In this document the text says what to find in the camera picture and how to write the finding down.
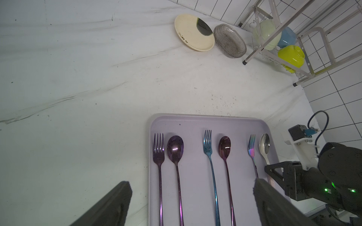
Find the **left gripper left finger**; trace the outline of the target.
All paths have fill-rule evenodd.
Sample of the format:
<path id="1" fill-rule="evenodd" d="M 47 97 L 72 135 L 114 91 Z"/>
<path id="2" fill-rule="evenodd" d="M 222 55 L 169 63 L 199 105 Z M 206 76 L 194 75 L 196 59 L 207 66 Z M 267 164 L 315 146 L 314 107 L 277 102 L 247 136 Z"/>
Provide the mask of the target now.
<path id="1" fill-rule="evenodd" d="M 128 181 L 120 182 L 72 225 L 123 226 L 126 221 L 132 193 Z"/>

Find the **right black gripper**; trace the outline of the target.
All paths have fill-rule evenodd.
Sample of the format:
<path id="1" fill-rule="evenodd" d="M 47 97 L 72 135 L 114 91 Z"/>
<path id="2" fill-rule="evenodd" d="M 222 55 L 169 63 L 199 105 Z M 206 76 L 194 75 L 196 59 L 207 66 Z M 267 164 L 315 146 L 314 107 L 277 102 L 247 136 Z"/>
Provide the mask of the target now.
<path id="1" fill-rule="evenodd" d="M 264 171 L 295 201 L 320 198 L 320 171 L 304 170 L 301 162 L 286 161 L 266 165 Z"/>

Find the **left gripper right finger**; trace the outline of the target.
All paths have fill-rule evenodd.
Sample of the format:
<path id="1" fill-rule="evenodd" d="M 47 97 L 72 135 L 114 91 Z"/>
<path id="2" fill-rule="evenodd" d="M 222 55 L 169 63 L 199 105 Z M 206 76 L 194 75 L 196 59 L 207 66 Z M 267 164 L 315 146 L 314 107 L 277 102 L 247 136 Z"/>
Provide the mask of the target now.
<path id="1" fill-rule="evenodd" d="M 263 226 L 316 225 L 263 179 L 255 180 L 253 194 Z"/>

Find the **pink handled spoon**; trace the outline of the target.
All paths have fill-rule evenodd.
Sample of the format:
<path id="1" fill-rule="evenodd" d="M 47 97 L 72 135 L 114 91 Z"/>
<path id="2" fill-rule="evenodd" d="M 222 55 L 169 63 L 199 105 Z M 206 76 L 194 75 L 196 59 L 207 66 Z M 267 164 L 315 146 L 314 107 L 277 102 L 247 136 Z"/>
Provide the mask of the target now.
<path id="1" fill-rule="evenodd" d="M 268 153 L 270 150 L 270 138 L 267 133 L 264 133 L 259 142 L 259 152 L 264 157 L 266 165 L 269 165 Z"/>

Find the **purple fork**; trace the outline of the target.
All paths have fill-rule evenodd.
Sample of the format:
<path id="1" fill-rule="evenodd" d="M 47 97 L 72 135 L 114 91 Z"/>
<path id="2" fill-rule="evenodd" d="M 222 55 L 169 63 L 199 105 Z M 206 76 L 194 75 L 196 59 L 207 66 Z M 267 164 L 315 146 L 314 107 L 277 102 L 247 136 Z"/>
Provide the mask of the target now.
<path id="1" fill-rule="evenodd" d="M 163 197 L 162 197 L 162 171 L 161 166 L 165 160 L 165 142 L 164 134 L 156 133 L 153 142 L 153 161 L 158 166 L 158 183 L 159 183 L 159 225 L 163 226 Z"/>

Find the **dark purple spoon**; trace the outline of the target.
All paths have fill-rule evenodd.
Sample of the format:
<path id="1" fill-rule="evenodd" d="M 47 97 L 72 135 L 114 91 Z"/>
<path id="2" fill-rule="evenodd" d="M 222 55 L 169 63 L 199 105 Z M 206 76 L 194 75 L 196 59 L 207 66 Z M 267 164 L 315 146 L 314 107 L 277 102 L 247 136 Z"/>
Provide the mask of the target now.
<path id="1" fill-rule="evenodd" d="M 228 168 L 228 164 L 227 164 L 227 158 L 230 155 L 230 151 L 231 151 L 231 140 L 228 136 L 223 136 L 219 141 L 218 152 L 219 152 L 220 157 L 223 159 L 223 161 L 225 163 L 225 167 L 226 167 L 232 226 L 236 226 L 236 218 L 235 218 L 235 213 L 234 213 L 232 190 L 231 190 L 231 183 L 230 183 L 230 174 L 229 174 L 229 168 Z"/>

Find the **lilac placemat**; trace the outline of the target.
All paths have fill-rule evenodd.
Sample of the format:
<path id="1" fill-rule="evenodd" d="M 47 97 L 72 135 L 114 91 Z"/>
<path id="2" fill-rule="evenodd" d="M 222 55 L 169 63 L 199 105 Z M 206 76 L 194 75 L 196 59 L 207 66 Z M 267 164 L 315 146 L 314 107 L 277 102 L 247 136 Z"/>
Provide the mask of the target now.
<path id="1" fill-rule="evenodd" d="M 223 136 L 231 140 L 227 158 L 236 224 L 238 226 L 261 225 L 253 188 L 255 170 L 248 155 L 250 135 L 260 141 L 264 133 L 270 134 L 268 125 L 260 119 L 237 117 L 208 117 L 188 115 L 163 115 L 157 117 L 150 127 L 150 150 L 153 150 L 154 135 L 163 133 L 165 141 L 177 135 L 183 139 L 184 153 L 178 164 L 184 224 L 187 226 L 213 226 L 216 223 L 214 187 L 210 161 L 203 151 L 205 130 L 212 131 L 212 163 L 216 178 L 221 225 L 232 224 L 226 167 L 218 152 Z M 260 179 L 267 179 L 265 160 L 258 150 L 255 162 Z M 161 167 L 163 222 L 166 226 L 178 226 L 179 196 L 175 164 L 168 158 Z M 158 167 L 149 163 L 149 225 L 159 225 Z"/>

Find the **blue fork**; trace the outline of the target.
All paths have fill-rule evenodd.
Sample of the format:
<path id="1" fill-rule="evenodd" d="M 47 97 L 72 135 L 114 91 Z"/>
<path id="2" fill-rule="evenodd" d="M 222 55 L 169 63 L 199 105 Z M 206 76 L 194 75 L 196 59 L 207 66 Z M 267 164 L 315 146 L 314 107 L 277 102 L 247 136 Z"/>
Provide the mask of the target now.
<path id="1" fill-rule="evenodd" d="M 205 130 L 204 138 L 203 138 L 203 151 L 204 154 L 207 155 L 210 166 L 211 166 L 211 172 L 212 172 L 212 178 L 213 178 L 213 187 L 214 187 L 214 200 L 215 200 L 215 212 L 216 212 L 216 226 L 220 226 L 220 212 L 219 212 L 219 203 L 218 203 L 218 196 L 217 196 L 217 188 L 216 188 L 216 178 L 214 173 L 214 167 L 212 163 L 211 155 L 213 153 L 212 151 L 212 131 L 211 130 Z"/>

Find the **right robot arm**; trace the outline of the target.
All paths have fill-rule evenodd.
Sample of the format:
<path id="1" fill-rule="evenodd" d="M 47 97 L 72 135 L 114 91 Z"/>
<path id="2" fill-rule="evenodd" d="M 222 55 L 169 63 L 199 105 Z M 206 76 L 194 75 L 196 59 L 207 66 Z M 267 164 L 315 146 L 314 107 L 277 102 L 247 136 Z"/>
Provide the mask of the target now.
<path id="1" fill-rule="evenodd" d="M 354 214 L 349 226 L 362 224 L 362 151 L 329 142 L 317 153 L 315 146 L 293 145 L 298 161 L 265 166 L 265 172 L 295 201 L 317 199 L 330 211 Z"/>

